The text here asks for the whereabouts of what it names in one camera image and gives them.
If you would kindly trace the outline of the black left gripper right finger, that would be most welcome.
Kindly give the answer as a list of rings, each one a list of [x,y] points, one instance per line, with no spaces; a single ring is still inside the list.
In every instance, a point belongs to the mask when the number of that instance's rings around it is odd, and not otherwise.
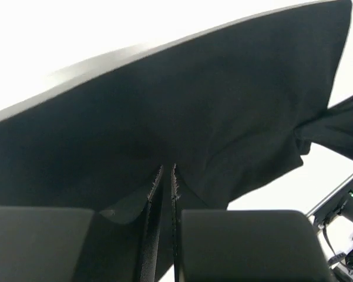
[[[282,175],[272,169],[210,173],[200,209],[182,204],[187,188],[172,167],[176,281],[333,281],[310,221],[296,210],[227,209],[228,201]]]

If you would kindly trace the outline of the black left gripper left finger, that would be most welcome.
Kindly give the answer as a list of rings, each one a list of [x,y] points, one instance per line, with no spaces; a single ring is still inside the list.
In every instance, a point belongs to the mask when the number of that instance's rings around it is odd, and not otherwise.
[[[154,281],[162,174],[100,213],[0,207],[0,281]]]

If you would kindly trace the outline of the black skirt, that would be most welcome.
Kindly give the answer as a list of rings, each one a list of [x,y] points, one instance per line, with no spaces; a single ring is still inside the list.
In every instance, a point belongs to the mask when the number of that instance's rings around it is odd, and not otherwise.
[[[0,206],[101,211],[175,166],[223,209],[302,165],[353,160],[353,97],[328,106],[351,1],[316,1],[68,66],[0,110]]]

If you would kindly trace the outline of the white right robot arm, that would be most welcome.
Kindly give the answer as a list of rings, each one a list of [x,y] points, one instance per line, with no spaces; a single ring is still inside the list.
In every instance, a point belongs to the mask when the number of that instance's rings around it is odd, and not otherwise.
[[[353,281],[353,174],[308,213],[335,281]]]

